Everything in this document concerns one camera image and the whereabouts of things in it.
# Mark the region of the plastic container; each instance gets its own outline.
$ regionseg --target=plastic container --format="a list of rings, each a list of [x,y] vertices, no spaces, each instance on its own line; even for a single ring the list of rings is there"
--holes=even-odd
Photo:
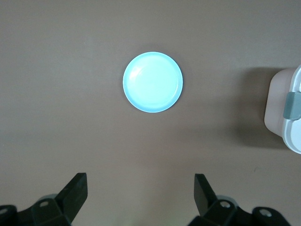
[[[301,65],[273,77],[264,123],[288,148],[301,154]]]

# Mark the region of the light blue plate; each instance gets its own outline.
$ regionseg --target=light blue plate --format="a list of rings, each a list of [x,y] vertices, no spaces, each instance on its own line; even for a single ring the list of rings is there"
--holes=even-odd
[[[183,77],[177,63],[169,56],[147,52],[135,57],[123,76],[123,89],[129,102],[141,111],[157,113],[178,100]]]

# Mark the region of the round plate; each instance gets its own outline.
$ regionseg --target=round plate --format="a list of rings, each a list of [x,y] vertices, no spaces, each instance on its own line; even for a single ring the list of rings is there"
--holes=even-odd
[[[141,111],[157,113],[178,100],[183,77],[177,63],[169,56],[147,52],[135,57],[123,76],[123,89],[129,102]]]

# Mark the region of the container lid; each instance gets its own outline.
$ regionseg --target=container lid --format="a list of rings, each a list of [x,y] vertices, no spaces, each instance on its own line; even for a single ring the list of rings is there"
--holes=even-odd
[[[285,144],[301,154],[301,65],[294,72],[287,94],[282,137]]]
[[[141,111],[157,113],[170,108],[179,98],[183,77],[169,56],[147,52],[135,57],[123,76],[129,102]]]

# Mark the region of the gray table surface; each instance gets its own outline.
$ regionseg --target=gray table surface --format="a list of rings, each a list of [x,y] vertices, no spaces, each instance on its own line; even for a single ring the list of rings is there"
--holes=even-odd
[[[0,204],[86,172],[74,226],[185,226],[195,173],[251,211],[301,222],[301,155],[265,128],[271,78],[301,63],[299,0],[0,1]],[[178,102],[126,99],[137,55],[168,54]]]

